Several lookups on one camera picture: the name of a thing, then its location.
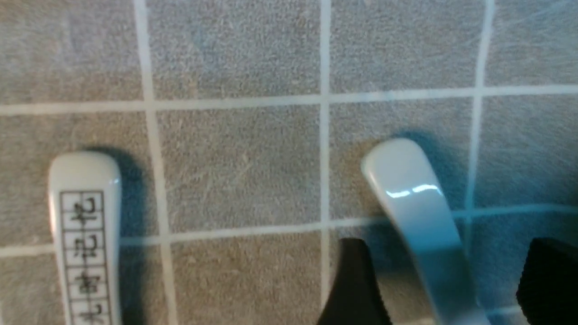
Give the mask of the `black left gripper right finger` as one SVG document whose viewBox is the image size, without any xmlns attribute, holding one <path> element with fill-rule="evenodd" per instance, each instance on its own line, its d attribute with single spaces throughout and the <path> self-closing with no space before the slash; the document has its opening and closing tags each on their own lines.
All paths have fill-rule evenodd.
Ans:
<svg viewBox="0 0 578 325">
<path fill-rule="evenodd" d="M 530 325 L 576 325 L 577 247 L 554 238 L 533 239 L 516 298 Z"/>
</svg>

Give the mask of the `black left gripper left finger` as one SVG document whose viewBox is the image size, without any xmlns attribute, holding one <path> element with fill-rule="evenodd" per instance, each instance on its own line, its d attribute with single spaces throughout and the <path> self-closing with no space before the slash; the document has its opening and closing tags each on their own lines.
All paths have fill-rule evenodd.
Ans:
<svg viewBox="0 0 578 325">
<path fill-rule="evenodd" d="M 391 325 L 366 242 L 342 238 L 339 249 L 335 279 L 318 325 Z"/>
</svg>

